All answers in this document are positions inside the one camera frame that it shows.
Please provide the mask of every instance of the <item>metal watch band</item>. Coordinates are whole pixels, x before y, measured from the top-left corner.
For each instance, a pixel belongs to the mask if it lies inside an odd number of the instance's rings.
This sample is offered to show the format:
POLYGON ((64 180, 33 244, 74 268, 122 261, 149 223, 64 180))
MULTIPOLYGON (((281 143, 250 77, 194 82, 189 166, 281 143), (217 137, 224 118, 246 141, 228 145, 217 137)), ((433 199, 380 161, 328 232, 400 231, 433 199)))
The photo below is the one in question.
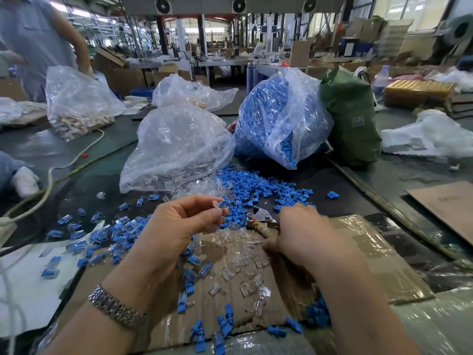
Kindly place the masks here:
POLYGON ((127 328, 137 329, 145 318, 145 314, 141 315, 136 310, 123 304, 101 285, 89 295, 89 302, 94 305, 103 314, 111 317, 119 324, 125 325, 127 328))

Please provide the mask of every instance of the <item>bag of orange plastic parts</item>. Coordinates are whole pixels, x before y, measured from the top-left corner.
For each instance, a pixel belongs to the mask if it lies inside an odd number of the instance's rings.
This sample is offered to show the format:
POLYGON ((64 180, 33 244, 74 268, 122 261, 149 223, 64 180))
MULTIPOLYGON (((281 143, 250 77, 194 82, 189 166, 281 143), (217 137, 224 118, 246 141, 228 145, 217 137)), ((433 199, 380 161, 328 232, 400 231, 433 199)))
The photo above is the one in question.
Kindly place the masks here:
POLYGON ((190 82, 177 74, 164 78, 153 92, 152 105, 180 106, 184 102, 213 112, 233 102, 238 89, 216 91, 200 82, 190 82))

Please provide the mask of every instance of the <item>blue shirt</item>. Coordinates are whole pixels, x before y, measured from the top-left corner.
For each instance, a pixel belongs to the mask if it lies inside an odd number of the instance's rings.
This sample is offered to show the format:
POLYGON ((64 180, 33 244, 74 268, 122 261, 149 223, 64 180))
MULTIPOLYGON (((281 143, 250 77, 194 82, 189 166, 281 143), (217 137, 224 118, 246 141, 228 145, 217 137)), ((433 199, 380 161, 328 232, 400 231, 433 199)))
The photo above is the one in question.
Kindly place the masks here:
POLYGON ((0 40, 27 60, 27 65, 17 66, 17 76, 28 98, 35 102, 46 101, 49 66, 77 69, 71 44, 50 22, 53 13, 48 0, 0 0, 0 40))

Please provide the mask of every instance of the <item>green bag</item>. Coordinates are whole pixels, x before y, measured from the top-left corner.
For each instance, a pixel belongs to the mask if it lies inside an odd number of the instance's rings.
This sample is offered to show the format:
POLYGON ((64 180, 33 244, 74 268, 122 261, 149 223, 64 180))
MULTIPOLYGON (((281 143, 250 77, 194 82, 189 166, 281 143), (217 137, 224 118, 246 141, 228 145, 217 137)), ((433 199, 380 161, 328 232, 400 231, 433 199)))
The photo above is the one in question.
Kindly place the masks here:
POLYGON ((328 137, 334 151, 350 166, 377 161, 381 137, 370 85, 338 67, 322 79, 319 96, 335 122, 328 137))

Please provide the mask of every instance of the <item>worker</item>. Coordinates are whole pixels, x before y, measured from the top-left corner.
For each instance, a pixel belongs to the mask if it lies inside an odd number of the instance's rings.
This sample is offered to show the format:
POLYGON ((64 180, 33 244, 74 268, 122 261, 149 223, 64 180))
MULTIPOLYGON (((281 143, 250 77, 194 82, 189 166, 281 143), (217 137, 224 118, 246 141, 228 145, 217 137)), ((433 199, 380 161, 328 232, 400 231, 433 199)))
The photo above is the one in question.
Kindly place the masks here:
POLYGON ((48 0, 0 0, 0 57, 16 65, 30 101, 46 101, 50 66, 74 67, 93 77, 86 41, 48 0))
MULTIPOLYGON (((144 314, 163 280, 175 269, 192 234, 220 225, 228 209, 220 198, 192 195, 161 204, 135 245, 102 282, 97 305, 87 302, 61 330, 44 355, 126 354, 136 333, 100 307, 110 299, 144 314)), ((362 254, 345 241, 312 206, 281 208, 281 235, 263 246, 280 252, 314 276, 325 297, 341 355, 419 355, 368 269, 362 254)))

